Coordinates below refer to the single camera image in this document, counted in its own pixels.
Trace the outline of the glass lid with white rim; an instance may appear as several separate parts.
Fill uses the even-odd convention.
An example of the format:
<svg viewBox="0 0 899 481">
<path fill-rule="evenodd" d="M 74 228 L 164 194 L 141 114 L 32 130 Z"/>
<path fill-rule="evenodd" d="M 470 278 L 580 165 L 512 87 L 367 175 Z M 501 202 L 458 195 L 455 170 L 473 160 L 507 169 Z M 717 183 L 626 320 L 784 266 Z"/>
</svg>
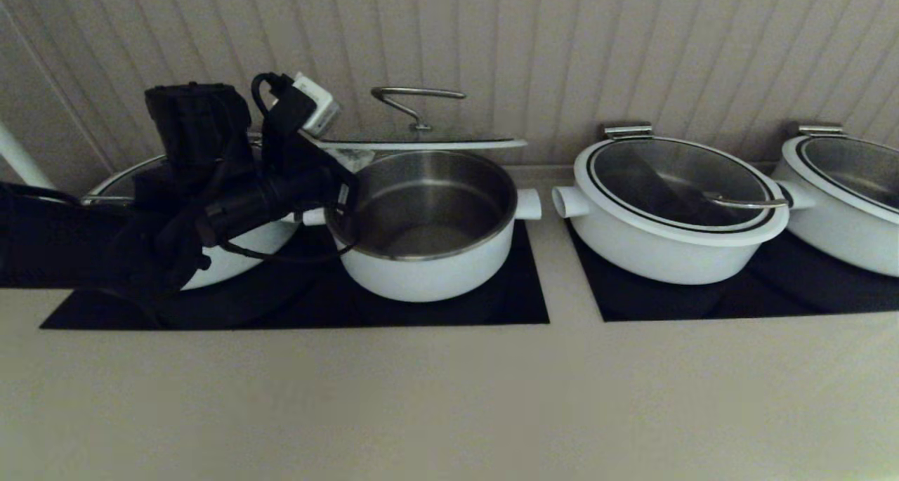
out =
<svg viewBox="0 0 899 481">
<path fill-rule="evenodd" d="M 465 93 L 446 88 L 417 88 L 407 86 L 379 86 L 370 94 L 380 103 L 411 117 L 404 129 L 388 130 L 370 126 L 356 132 L 339 133 L 331 129 L 323 136 L 311 140 L 324 149 L 372 152 L 407 152 L 429 150 L 501 150 L 527 145 L 527 141 L 500 133 L 475 131 L 466 128 L 450 128 L 431 123 L 420 111 L 396 100 L 396 97 L 415 96 L 438 99 L 466 99 Z"/>
<path fill-rule="evenodd" d="M 125 206 L 128 208 L 135 199 L 134 178 L 139 173 L 160 167 L 166 161 L 164 155 L 153 157 L 115 173 L 108 179 L 81 196 L 82 206 Z"/>
<path fill-rule="evenodd" d="M 851 208 L 899 225 L 899 150 L 843 133 L 791 138 L 775 168 Z"/>
<path fill-rule="evenodd" d="M 731 154 L 660 136 L 607 138 L 575 159 L 594 208 L 648 234 L 712 247 L 777 237 L 789 203 L 769 177 Z"/>
</svg>

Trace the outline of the white deep cooking pot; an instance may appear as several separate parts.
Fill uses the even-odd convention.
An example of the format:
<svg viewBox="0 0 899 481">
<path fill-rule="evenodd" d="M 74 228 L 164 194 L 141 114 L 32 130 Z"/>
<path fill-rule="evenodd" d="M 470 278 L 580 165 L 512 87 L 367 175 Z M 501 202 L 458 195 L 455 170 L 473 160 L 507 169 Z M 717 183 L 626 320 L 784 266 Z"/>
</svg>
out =
<svg viewBox="0 0 899 481">
<path fill-rule="evenodd" d="M 478 288 L 505 264 L 515 223 L 542 218 L 535 189 L 472 152 L 399 152 L 356 176 L 352 213 L 317 208 L 296 222 L 327 226 L 351 279 L 391 300 L 434 302 Z"/>
</svg>

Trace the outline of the black glass induction cooktop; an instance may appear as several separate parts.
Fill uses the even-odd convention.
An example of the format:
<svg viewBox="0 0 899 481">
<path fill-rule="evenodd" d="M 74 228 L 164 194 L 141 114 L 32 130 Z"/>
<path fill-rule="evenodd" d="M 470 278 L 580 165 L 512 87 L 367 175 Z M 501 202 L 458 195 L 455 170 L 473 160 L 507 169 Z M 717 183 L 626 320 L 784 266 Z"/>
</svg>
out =
<svg viewBox="0 0 899 481">
<path fill-rule="evenodd" d="M 461 296 L 427 303 L 363 289 L 340 260 L 270 261 L 224 282 L 184 290 L 153 312 L 100 291 L 72 292 L 41 324 L 59 331 L 347 329 L 419 325 L 548 324 L 527 226 L 518 221 L 497 273 Z"/>
<path fill-rule="evenodd" d="M 678 285 L 623 270 L 566 229 L 607 323 L 899 312 L 899 277 L 844 263 L 789 232 L 722 282 Z"/>
</svg>

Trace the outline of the white round rod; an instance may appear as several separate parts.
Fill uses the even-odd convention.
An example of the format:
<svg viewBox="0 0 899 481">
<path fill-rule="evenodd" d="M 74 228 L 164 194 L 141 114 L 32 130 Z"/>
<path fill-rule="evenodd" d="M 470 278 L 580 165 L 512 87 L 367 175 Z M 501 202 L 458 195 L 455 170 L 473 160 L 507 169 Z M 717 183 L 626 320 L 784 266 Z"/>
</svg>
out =
<svg viewBox="0 0 899 481">
<path fill-rule="evenodd" d="M 0 120 L 0 157 L 3 157 L 26 185 L 41 189 L 56 188 L 2 120 Z"/>
</svg>

